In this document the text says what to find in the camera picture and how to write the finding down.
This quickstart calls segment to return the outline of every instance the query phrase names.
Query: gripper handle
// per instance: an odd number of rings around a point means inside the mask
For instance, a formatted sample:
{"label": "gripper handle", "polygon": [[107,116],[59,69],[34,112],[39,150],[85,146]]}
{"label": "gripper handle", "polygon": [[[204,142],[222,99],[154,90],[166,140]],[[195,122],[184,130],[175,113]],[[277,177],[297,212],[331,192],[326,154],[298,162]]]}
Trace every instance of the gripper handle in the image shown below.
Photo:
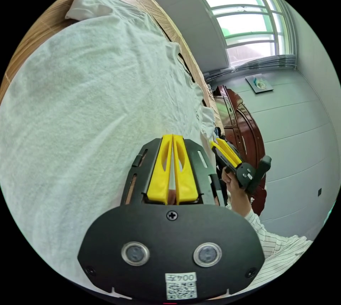
{"label": "gripper handle", "polygon": [[252,178],[252,181],[249,183],[246,192],[249,194],[253,194],[256,188],[259,186],[262,178],[264,175],[270,170],[271,168],[271,157],[264,156],[260,161],[259,165],[255,171],[255,174]]}

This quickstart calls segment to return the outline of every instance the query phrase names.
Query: white towel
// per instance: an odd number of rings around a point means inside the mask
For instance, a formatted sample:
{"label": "white towel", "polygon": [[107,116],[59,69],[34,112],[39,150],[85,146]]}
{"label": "white towel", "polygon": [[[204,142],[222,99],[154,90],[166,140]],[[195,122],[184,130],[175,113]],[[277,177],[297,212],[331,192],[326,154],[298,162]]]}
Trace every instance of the white towel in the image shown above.
{"label": "white towel", "polygon": [[0,105],[0,183],[41,258],[104,293],[77,261],[86,230],[119,205],[143,144],[173,133],[207,146],[214,116],[179,45],[149,15],[120,0],[75,0],[67,16],[82,21],[25,61]]}

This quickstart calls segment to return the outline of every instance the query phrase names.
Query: striped shirt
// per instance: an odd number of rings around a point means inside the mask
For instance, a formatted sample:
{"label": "striped shirt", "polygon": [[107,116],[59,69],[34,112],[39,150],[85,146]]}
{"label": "striped shirt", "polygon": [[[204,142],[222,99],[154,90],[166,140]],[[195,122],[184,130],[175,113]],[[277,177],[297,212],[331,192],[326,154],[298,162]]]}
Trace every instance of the striped shirt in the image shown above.
{"label": "striped shirt", "polygon": [[[226,208],[231,209],[231,205],[228,204]],[[265,262],[251,284],[244,290],[233,295],[250,291],[276,279],[288,270],[312,244],[312,241],[307,240],[304,236],[299,238],[295,235],[290,238],[285,238],[267,232],[261,224],[258,215],[253,210],[245,216],[245,219],[258,234],[265,256]]]}

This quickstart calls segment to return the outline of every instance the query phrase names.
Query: picture frame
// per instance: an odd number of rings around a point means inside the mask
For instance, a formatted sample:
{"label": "picture frame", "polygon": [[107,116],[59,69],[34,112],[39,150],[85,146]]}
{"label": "picture frame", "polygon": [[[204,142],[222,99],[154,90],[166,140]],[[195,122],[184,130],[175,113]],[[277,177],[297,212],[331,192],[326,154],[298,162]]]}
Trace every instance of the picture frame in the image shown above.
{"label": "picture frame", "polygon": [[263,74],[249,75],[245,77],[245,79],[255,93],[262,93],[274,90],[270,83],[263,77]]}

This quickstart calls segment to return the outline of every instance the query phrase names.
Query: wooden cabinet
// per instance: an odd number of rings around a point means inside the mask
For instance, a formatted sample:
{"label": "wooden cabinet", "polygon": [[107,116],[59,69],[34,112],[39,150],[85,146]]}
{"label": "wooden cabinet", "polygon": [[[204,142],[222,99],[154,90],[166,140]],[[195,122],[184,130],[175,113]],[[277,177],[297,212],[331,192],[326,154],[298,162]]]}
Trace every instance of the wooden cabinet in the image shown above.
{"label": "wooden cabinet", "polygon": [[[239,151],[245,162],[257,168],[265,156],[263,138],[258,126],[248,111],[242,98],[226,86],[218,86],[213,93],[217,108],[224,125],[226,139]],[[260,215],[265,206],[265,177],[254,193],[252,209]]]}

